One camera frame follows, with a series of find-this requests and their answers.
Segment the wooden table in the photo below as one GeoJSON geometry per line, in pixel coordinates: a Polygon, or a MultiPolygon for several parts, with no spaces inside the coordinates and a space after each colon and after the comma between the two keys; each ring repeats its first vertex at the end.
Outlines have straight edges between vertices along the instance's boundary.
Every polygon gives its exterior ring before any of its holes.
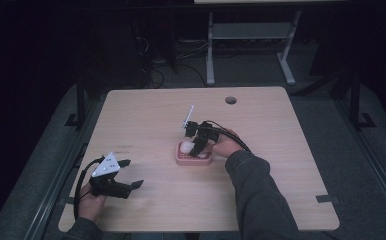
{"type": "MultiPolygon", "coordinates": [[[[210,166],[178,166],[176,144],[190,105],[191,121],[215,121],[235,130],[254,154],[268,160],[271,175],[286,197],[300,230],[334,230],[339,220],[327,195],[286,91],[281,87],[123,90],[108,94],[81,168],[114,152],[131,159],[115,180],[144,179],[128,199],[109,197],[98,220],[104,231],[237,230],[234,188],[225,159],[210,166]],[[226,97],[235,97],[230,105],[226,97]]],[[[91,172],[87,174],[87,183],[91,172]]],[[[67,204],[59,229],[74,223],[67,204]]]]}

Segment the pink container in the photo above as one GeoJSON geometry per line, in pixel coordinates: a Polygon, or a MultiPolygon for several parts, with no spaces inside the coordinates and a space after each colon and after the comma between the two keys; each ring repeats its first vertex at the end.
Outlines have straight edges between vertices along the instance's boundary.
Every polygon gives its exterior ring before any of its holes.
{"type": "Polygon", "coordinates": [[[205,158],[192,157],[188,154],[180,152],[182,142],[178,142],[175,151],[175,161],[180,166],[208,166],[212,163],[212,152],[208,153],[205,158]]]}

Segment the floor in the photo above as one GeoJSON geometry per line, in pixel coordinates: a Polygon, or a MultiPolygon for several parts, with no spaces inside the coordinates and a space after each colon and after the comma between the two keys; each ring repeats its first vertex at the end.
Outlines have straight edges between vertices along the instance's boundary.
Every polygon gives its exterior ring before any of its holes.
{"type": "MultiPolygon", "coordinates": [[[[297,44],[288,58],[297,84],[287,85],[275,55],[280,44],[268,43],[252,50],[247,46],[217,49],[214,87],[282,86],[293,93],[321,78],[309,76],[317,45],[297,44]]],[[[180,56],[186,52],[184,48],[180,47],[180,56]]],[[[153,81],[147,87],[205,87],[203,52],[180,57],[177,63],[178,73],[158,59],[151,71],[153,81]]],[[[369,161],[371,154],[362,144],[365,139],[386,172],[386,114],[377,96],[362,86],[361,112],[369,113],[377,127],[358,132],[347,119],[348,96],[340,101],[332,100],[331,87],[332,83],[307,96],[291,97],[328,193],[339,200],[334,205],[340,219],[337,230],[303,234],[315,240],[386,239],[386,196],[369,161]]],[[[76,131],[75,127],[65,126],[68,116],[76,113],[75,90],[75,86],[69,89],[61,100],[2,209],[0,239],[59,239],[62,236],[57,224],[63,204],[75,180],[80,153],[88,144],[106,98],[103,95],[100,99],[87,99],[86,122],[76,131]]],[[[180,234],[105,233],[104,239],[182,237],[180,234]]],[[[236,233],[206,233],[201,239],[239,238],[236,233]]]]}

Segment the egg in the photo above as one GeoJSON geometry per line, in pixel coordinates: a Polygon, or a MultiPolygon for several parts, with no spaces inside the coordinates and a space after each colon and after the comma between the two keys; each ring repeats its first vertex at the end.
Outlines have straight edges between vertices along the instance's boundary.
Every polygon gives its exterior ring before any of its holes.
{"type": "Polygon", "coordinates": [[[206,158],[206,156],[208,156],[208,153],[206,152],[201,152],[197,155],[199,158],[206,158]]]}
{"type": "Polygon", "coordinates": [[[193,149],[194,143],[190,141],[182,141],[180,145],[180,152],[189,154],[189,152],[193,149]]]}

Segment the white metal stand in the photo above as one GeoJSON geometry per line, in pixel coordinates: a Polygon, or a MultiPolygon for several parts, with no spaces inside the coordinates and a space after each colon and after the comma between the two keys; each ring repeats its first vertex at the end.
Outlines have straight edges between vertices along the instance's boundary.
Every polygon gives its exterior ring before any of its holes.
{"type": "Polygon", "coordinates": [[[213,23],[213,13],[209,13],[208,24],[208,55],[206,57],[207,84],[215,84],[214,63],[212,59],[213,39],[286,39],[283,52],[277,53],[278,61],[283,70],[287,84],[296,84],[290,67],[287,63],[287,55],[295,36],[301,11],[296,11],[292,22],[281,23],[213,23]]]}

